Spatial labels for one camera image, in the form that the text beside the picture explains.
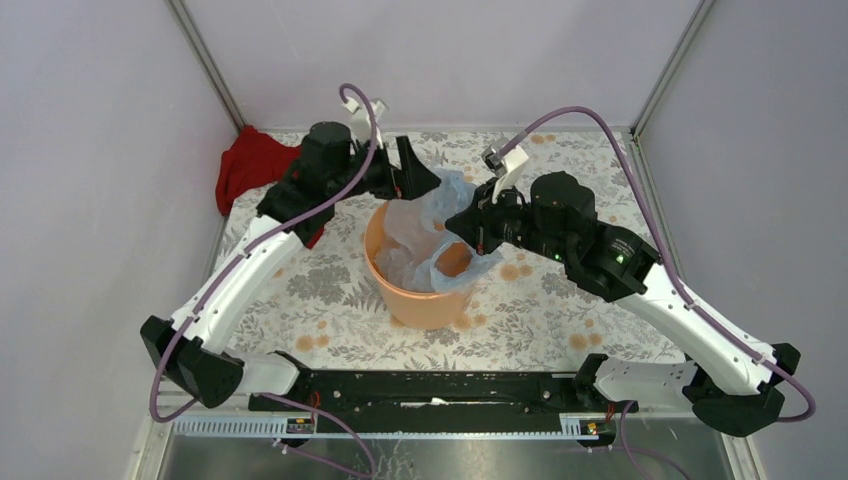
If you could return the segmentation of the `light blue trash bag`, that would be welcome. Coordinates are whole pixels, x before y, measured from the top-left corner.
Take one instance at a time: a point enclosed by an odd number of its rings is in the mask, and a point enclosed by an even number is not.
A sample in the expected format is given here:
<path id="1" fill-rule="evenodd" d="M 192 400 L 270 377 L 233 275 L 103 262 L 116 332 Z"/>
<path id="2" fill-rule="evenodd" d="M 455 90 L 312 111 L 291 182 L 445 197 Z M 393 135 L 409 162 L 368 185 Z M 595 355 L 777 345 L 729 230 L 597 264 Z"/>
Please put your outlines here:
<path id="1" fill-rule="evenodd" d="M 423 197 L 388 202 L 385 239 L 375 264 L 393 286 L 415 293 L 466 290 L 503 261 L 477 254 L 445 221 L 471 205 L 475 186 L 463 173 L 438 169 L 441 184 Z"/>

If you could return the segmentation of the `orange plastic trash bin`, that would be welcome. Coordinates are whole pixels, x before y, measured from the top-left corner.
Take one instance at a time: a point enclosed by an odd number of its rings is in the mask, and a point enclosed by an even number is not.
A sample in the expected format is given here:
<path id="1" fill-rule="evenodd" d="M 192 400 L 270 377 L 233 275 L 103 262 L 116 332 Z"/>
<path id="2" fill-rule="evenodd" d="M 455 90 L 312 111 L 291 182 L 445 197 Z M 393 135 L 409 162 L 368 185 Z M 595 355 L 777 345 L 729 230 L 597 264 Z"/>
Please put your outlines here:
<path id="1" fill-rule="evenodd" d="M 400 289 L 379 271 L 376 254 L 386 244 L 383 223 L 388 203 L 381 204 L 369 219 L 363 235 L 365 264 L 378 285 L 378 291 L 391 317 L 400 324 L 419 330 L 448 327 L 459 320 L 471 303 L 472 289 L 450 293 L 418 293 Z"/>

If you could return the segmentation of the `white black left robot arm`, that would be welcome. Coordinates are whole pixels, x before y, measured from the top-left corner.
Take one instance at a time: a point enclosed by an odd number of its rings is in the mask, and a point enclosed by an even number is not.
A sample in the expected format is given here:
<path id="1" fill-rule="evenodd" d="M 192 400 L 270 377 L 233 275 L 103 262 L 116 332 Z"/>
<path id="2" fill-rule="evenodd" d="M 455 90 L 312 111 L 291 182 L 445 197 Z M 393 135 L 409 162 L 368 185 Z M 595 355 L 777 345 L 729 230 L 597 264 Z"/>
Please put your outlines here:
<path id="1" fill-rule="evenodd" d="M 298 158 L 267 190 L 223 264 L 169 318 L 151 316 L 142 324 L 155 378 L 171 381 L 206 408 L 235 393 L 271 393 L 285 410 L 304 407 L 311 387 L 292 361 L 282 354 L 236 353 L 228 347 L 230 338 L 270 278 L 316 242 L 337 202 L 364 194 L 415 200 L 440 186 L 408 137 L 397 137 L 396 146 L 399 165 L 380 141 L 358 140 L 342 123 L 313 125 Z"/>

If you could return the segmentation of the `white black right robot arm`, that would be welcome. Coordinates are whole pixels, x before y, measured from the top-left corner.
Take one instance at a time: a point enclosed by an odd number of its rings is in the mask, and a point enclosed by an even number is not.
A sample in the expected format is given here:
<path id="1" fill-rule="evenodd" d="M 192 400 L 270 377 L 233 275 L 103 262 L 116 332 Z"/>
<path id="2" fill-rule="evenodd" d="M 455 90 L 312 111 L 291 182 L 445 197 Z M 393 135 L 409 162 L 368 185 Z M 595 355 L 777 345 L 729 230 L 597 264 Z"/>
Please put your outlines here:
<path id="1" fill-rule="evenodd" d="M 799 351 L 734 327 L 676 287 L 659 254 L 633 231 L 597 217 L 594 192 L 564 172 L 537 178 L 528 194 L 479 186 L 446 228 L 479 254 L 508 243 L 560 263 L 580 291 L 648 322 L 685 354 L 677 364 L 588 356 L 568 400 L 589 412 L 626 404 L 689 411 L 722 433 L 745 437 L 774 424 L 785 398 L 778 386 Z"/>

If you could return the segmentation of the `red cloth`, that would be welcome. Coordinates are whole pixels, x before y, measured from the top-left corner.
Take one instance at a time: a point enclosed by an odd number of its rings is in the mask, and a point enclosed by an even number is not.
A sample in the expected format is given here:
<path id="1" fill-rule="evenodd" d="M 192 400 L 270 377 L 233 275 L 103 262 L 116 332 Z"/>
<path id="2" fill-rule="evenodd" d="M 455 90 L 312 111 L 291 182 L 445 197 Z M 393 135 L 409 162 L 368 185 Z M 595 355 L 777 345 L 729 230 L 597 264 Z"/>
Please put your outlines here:
<path id="1" fill-rule="evenodd" d="M 253 126 L 244 127 L 221 154 L 215 202 L 222 216 L 231 213 L 245 192 L 279 181 L 300 157 L 301 146 L 286 146 Z"/>

